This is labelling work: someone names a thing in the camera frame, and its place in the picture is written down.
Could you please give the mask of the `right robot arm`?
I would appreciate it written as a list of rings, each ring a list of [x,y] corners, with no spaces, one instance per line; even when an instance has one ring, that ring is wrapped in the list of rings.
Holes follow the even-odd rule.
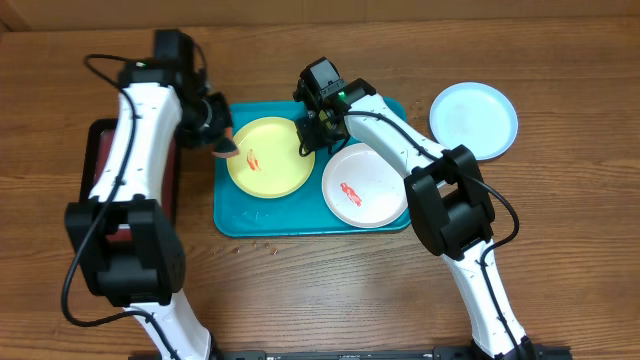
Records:
[[[495,262],[492,202],[504,198],[484,182],[472,152],[426,138],[390,110],[373,86],[345,81],[325,57],[301,72],[293,98],[307,111],[296,122],[301,155],[354,138],[402,177],[418,239],[445,261],[463,298],[475,358],[536,358]]]

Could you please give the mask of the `red and green sponge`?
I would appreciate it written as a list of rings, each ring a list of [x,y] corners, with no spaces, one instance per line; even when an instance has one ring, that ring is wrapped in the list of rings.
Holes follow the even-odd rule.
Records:
[[[231,127],[227,127],[224,134],[214,142],[211,153],[217,158],[231,158],[239,154],[238,146],[233,140]]]

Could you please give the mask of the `light blue plate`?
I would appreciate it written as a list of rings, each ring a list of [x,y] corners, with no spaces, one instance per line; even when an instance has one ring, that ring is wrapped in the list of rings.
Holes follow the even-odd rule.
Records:
[[[478,161],[488,161],[514,144],[519,120],[514,105],[502,92],[483,83],[463,82],[435,98],[429,126],[441,145],[450,149],[464,145]]]

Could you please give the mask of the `yellow-green plate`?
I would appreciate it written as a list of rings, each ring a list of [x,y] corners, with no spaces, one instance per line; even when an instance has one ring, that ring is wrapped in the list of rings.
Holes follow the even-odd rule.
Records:
[[[263,117],[244,125],[233,137],[239,154],[226,160],[232,181],[245,193],[263,199],[287,196],[310,177],[315,156],[299,154],[294,122]]]

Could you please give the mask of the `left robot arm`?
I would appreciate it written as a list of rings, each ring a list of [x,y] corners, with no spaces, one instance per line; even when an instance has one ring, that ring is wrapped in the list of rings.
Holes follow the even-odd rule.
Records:
[[[163,29],[151,57],[124,59],[107,81],[119,93],[119,116],[105,165],[87,197],[65,210],[75,255],[61,291],[64,317],[79,327],[132,317],[160,359],[222,356],[186,298],[185,252],[162,207],[172,147],[239,152],[224,95],[195,68],[202,55],[189,35]]]

